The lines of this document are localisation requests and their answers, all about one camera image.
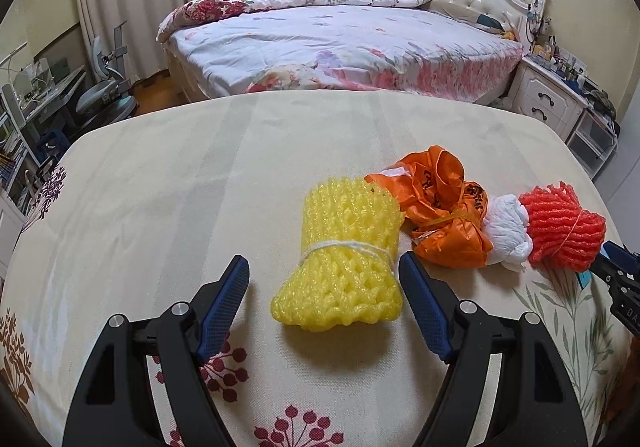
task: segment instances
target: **black drawer handle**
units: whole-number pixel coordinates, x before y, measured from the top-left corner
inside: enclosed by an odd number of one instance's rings
[[[545,112],[542,109],[538,109],[537,107],[532,107],[531,108],[531,112],[536,112],[536,111],[539,111],[539,112],[542,113],[542,121],[546,122],[546,114],[545,114]]]
[[[551,107],[554,107],[554,101],[552,101],[552,100],[551,100],[551,97],[550,97],[548,94],[538,93],[538,96],[539,96],[540,98],[545,98],[545,97],[547,97],[547,98],[548,98],[548,100],[549,100],[549,105],[550,105]]]

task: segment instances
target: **yellow foam net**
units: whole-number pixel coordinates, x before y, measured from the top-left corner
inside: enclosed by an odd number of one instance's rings
[[[397,319],[402,296],[392,265],[403,221],[398,201],[379,185],[344,178],[313,189],[303,260],[271,300],[273,318],[312,332]]]

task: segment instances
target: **chair seat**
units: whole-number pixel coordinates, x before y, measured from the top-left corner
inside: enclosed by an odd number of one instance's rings
[[[100,106],[109,104],[111,95],[117,89],[118,82],[113,78],[99,82],[93,88],[90,88],[82,94],[76,106],[76,113],[86,114]]]

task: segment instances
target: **orange plastic bag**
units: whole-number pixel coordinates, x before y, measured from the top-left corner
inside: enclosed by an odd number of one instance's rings
[[[420,257],[450,268],[481,268],[494,247],[482,233],[487,194],[465,182],[460,160],[442,147],[412,153],[365,180],[388,189],[416,229],[414,250]]]

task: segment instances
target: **silver screw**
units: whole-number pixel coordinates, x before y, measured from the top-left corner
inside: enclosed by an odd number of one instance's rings
[[[460,309],[466,314],[473,314],[478,311],[478,306],[476,306],[471,301],[463,301],[460,303]]]
[[[533,313],[533,312],[528,312],[525,316],[524,319],[529,323],[529,324],[533,324],[534,326],[536,324],[540,324],[540,316],[538,316],[537,313]]]
[[[180,315],[184,315],[188,311],[189,311],[189,305],[186,302],[178,302],[174,304],[174,306],[172,306],[171,308],[171,313],[174,315],[177,315],[178,317]]]
[[[124,317],[122,315],[114,315],[109,319],[109,326],[112,328],[119,328],[124,324]]]

